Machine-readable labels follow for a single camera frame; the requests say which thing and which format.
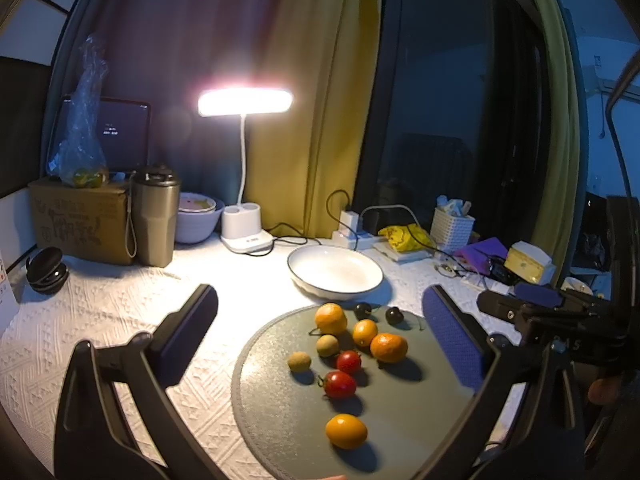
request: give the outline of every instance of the yellow snack bag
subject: yellow snack bag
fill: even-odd
[[[415,223],[407,226],[389,225],[380,229],[378,234],[385,237],[389,241],[389,245],[399,253],[424,250],[426,249],[425,246],[432,249],[436,248],[436,243],[431,239],[429,233]]]

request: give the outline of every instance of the white tablecloth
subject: white tablecloth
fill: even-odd
[[[255,258],[227,251],[213,236],[175,251],[165,269],[117,267],[66,258],[71,274],[52,298],[28,286],[20,311],[0,338],[0,402],[36,456],[52,471],[52,441],[58,397],[72,349],[91,339],[98,347],[122,344],[141,330],[152,331],[177,310],[199,283],[210,283],[220,298],[219,313],[182,382],[168,391],[200,445],[231,479],[271,478],[247,449],[236,427],[230,400],[231,375],[244,344],[271,319],[321,300],[306,296],[289,278],[286,257],[292,246]],[[512,341],[513,327],[478,312],[478,291],[460,279],[441,276],[433,260],[396,264],[376,250],[365,251],[385,273],[385,283],[367,298],[421,312],[422,292],[436,283],[488,332]],[[126,386],[118,392],[141,450],[159,455]],[[519,399],[514,392],[501,421],[508,424]]]

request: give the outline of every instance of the round placemat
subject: round placemat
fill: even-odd
[[[335,370],[315,348],[317,307],[289,312],[261,328],[242,350],[231,383],[232,406],[244,440],[260,463],[278,480],[321,479],[345,474],[350,480],[408,480],[437,448],[473,396],[458,381],[427,323],[405,312],[390,326],[385,307],[374,311],[379,333],[404,336],[407,358],[395,365],[361,352],[363,369],[351,399],[329,400],[315,376]],[[345,311],[349,331],[357,322]],[[340,347],[349,349],[349,332]],[[305,351],[312,372],[292,374],[287,358]],[[325,424],[337,413],[358,416],[369,437],[355,450],[332,446]]]

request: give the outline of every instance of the clear plastic bag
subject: clear plastic bag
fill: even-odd
[[[108,71],[102,51],[89,36],[82,46],[82,77],[71,95],[65,136],[47,165],[47,173],[74,187],[100,187],[109,178],[95,132],[102,80]]]

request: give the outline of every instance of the handwriting on box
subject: handwriting on box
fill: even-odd
[[[38,198],[34,202],[38,213],[50,219],[50,226],[40,226],[46,243],[57,239],[62,242],[75,241],[82,246],[100,246],[100,218],[116,217],[115,204],[100,204],[97,214],[90,216],[85,212],[84,203],[81,202],[56,199],[53,201],[53,207],[47,206]]]

